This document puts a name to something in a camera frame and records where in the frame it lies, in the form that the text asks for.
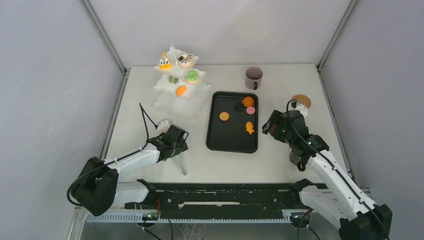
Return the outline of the green layered cake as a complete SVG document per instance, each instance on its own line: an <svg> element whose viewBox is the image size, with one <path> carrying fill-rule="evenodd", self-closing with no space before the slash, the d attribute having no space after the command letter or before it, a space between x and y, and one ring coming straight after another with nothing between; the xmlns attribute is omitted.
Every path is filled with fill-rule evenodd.
<svg viewBox="0 0 424 240"><path fill-rule="evenodd" d="M170 76L168 77L168 81L169 81L171 84L179 84L180 79L179 79L178 77L175 77L175 76L170 75Z"/></svg>

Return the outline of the green frosted donut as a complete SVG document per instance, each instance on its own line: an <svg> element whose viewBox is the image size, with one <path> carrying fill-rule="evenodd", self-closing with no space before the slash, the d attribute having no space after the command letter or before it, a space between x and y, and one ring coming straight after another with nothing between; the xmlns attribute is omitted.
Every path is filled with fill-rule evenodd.
<svg viewBox="0 0 424 240"><path fill-rule="evenodd" d="M196 70L190 70L185 76L185 81L189 84L195 84L200 80L200 75Z"/></svg>

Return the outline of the yellow cake slice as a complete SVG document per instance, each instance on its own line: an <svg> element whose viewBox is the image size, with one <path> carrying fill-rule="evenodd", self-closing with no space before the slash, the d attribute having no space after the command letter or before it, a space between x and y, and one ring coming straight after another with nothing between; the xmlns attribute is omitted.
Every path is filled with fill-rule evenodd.
<svg viewBox="0 0 424 240"><path fill-rule="evenodd" d="M166 52L162 53L162 56L159 59L158 66L161 70L168 70L168 69L172 68L172 64L171 64Z"/></svg>

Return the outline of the white chocolate drizzle donut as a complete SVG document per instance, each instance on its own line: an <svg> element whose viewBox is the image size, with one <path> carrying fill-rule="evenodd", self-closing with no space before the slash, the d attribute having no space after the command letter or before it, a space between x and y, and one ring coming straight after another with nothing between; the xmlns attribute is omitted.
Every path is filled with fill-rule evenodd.
<svg viewBox="0 0 424 240"><path fill-rule="evenodd" d="M177 58L177 63L182 68L190 68L195 63L195 58L190 53L182 53Z"/></svg>

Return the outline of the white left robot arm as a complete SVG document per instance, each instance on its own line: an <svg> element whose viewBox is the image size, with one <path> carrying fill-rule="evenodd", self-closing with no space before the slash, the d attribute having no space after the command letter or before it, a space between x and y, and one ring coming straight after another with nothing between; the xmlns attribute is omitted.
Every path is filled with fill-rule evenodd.
<svg viewBox="0 0 424 240"><path fill-rule="evenodd" d="M87 160L78 178L69 186L67 200L77 207L84 207L92 215L100 216L111 207L126 203L138 203L149 209L157 196L147 183L124 181L136 171L174 158L188 150L189 133L172 124L166 132L148 139L144 146L119 158Z"/></svg>

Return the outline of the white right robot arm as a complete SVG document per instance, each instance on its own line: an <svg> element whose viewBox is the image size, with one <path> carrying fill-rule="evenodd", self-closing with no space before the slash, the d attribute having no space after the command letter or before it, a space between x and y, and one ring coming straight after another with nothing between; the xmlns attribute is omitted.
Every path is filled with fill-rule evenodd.
<svg viewBox="0 0 424 240"><path fill-rule="evenodd" d="M274 110L262 133L290 147L290 162L300 172L310 169L324 182L333 197L320 192L307 179L291 185L289 203L307 206L329 221L342 240L388 240L393 213L364 193L339 165L327 143L310 134L299 110Z"/></svg>

